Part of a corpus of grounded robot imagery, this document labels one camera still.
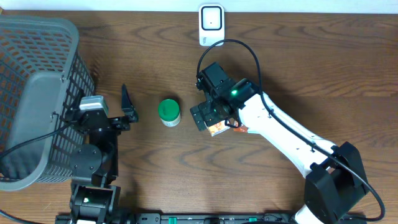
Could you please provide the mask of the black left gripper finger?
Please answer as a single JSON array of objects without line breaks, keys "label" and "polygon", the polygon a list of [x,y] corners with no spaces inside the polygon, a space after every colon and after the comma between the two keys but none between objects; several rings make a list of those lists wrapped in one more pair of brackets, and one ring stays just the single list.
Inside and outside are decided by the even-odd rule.
[{"label": "black left gripper finger", "polygon": [[125,84],[122,85],[122,98],[121,98],[121,109],[125,116],[129,119],[130,123],[136,123],[139,120],[138,114],[135,107],[131,103],[129,93]]},{"label": "black left gripper finger", "polygon": [[84,97],[85,93],[82,88],[80,88],[77,92],[75,99],[72,101],[70,108],[71,109],[78,109],[81,99]]}]

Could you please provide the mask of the small orange box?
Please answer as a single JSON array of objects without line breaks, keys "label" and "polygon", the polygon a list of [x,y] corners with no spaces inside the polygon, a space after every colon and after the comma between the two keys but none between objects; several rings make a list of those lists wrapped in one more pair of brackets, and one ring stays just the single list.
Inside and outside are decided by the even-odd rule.
[{"label": "small orange box", "polygon": [[207,127],[211,136],[216,136],[217,134],[221,134],[229,129],[229,126],[225,125],[226,120],[220,121],[210,127]]}]

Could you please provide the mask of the green lid jar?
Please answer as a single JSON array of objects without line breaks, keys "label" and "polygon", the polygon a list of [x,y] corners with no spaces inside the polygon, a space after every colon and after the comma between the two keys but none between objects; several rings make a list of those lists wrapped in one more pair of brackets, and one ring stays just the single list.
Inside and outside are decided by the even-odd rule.
[{"label": "green lid jar", "polygon": [[180,106],[173,99],[166,99],[159,103],[158,114],[161,122],[167,127],[174,127],[181,120]]}]

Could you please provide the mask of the red chocolate bar wrapper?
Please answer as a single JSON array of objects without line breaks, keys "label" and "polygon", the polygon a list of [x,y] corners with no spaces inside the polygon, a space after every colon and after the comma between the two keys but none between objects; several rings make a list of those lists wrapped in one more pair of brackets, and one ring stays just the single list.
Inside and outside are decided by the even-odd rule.
[{"label": "red chocolate bar wrapper", "polygon": [[238,133],[247,133],[248,132],[248,128],[245,125],[239,124],[237,121],[234,122],[234,125],[236,126],[236,128],[233,129],[234,132],[238,132]]}]

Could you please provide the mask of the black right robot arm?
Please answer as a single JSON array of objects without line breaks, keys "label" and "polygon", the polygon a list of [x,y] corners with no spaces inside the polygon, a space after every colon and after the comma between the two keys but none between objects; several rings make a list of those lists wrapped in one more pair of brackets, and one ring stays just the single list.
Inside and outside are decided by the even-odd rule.
[{"label": "black right robot arm", "polygon": [[278,108],[256,84],[230,78],[218,63],[196,75],[206,100],[191,108],[200,131],[246,128],[275,146],[305,179],[304,206],[296,223],[348,223],[349,211],[369,192],[361,155],[345,142],[337,146],[304,128]]}]

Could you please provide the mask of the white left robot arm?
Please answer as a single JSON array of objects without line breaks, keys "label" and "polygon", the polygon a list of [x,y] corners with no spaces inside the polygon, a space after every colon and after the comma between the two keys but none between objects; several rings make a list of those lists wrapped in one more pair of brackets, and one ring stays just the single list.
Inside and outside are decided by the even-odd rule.
[{"label": "white left robot arm", "polygon": [[67,124],[89,142],[77,146],[70,155],[70,213],[56,216],[56,224],[136,222],[132,212],[119,208],[121,189],[112,185],[118,177],[118,136],[138,121],[126,86],[121,88],[121,109],[123,116],[110,118],[102,96],[79,91],[67,110]]}]

